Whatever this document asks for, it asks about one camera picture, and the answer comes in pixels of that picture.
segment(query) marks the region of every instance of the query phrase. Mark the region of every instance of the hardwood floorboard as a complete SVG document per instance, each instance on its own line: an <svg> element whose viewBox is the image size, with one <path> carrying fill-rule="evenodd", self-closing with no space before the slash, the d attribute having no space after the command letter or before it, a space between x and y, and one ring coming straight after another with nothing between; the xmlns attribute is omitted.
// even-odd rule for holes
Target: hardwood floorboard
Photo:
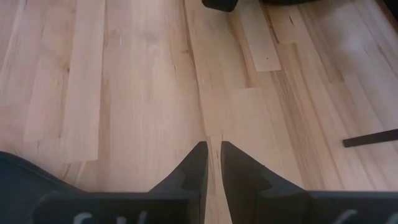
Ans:
<svg viewBox="0 0 398 224"><path fill-rule="evenodd" d="M146 192L221 141L305 189L398 190L398 34L377 0L226 14L197 0L0 0L0 150L88 191Z"/></svg>

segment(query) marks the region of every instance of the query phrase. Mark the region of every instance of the black plastic piece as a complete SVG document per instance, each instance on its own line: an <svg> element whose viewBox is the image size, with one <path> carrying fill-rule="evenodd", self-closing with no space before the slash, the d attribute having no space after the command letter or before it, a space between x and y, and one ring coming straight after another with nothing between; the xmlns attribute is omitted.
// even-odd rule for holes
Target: black plastic piece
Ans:
<svg viewBox="0 0 398 224"><path fill-rule="evenodd" d="M396 223L396 192L306 191L258 163L230 142L221 167L234 224Z"/></svg>
<svg viewBox="0 0 398 224"><path fill-rule="evenodd" d="M148 193L86 193L12 154L0 153L0 223L203 223L206 142Z"/></svg>
<svg viewBox="0 0 398 224"><path fill-rule="evenodd" d="M266 4L276 4L276 5L291 5L291 4L312 2L312 1L317 1L317 0L260 0L260 2ZM212 9L217 9L224 12L232 12L238 3L238 0L202 0L202 3L206 7Z"/></svg>
<svg viewBox="0 0 398 224"><path fill-rule="evenodd" d="M217 9L224 12L232 12L238 0L202 0L203 5L206 7Z"/></svg>
<svg viewBox="0 0 398 224"><path fill-rule="evenodd" d="M343 140L344 147L363 146L398 140L398 129Z"/></svg>

